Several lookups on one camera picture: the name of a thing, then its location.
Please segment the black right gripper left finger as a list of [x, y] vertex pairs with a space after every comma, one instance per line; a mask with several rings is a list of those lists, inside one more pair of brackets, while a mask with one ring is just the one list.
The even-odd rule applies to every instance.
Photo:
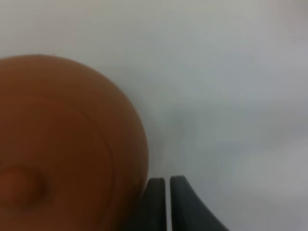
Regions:
[[163, 178], [151, 178], [125, 222], [126, 231], [165, 231], [166, 188]]

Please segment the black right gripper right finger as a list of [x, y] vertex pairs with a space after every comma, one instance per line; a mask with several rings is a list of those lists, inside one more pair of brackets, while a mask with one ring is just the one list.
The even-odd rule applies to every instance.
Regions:
[[184, 176], [170, 178], [171, 219], [174, 231], [227, 231], [195, 193]]

